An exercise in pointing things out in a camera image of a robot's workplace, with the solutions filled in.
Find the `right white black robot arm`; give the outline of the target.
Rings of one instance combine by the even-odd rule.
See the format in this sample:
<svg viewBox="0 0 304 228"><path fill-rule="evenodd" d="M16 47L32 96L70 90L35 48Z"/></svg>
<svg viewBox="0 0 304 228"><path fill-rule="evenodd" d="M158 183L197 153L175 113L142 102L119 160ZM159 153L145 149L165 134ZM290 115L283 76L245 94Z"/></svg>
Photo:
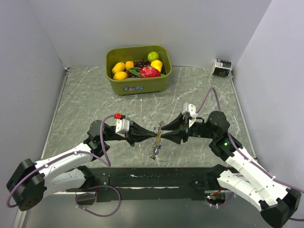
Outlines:
<svg viewBox="0 0 304 228"><path fill-rule="evenodd" d="M176 144L185 143L189 137L210 138L212 152L233 167L238 177L222 165L214 166L208 176L212 189L223 187L248 201L260 212L264 221L273 228L281 228L292 219L302 196L301 191L282 183L268 173L246 148L230 135L229 122L221 111L213 111L207 120L195 112L181 113L171 123L162 127L163 139Z"/></svg>

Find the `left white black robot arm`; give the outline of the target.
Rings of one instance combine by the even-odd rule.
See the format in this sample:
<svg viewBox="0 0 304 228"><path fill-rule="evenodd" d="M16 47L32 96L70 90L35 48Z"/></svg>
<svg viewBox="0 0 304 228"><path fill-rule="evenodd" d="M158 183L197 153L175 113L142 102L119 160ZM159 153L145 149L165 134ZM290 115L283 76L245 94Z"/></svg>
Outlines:
<svg viewBox="0 0 304 228"><path fill-rule="evenodd" d="M36 162L23 160L6 184L10 193L7 207L27 211L53 193L69 189L88 191L95 178L85 164L99 160L111 166L107 141L125 140L134 146L156 136L129 119L117 119L114 126L101 120L93 121L87 134L82 143L59 155Z"/></svg>

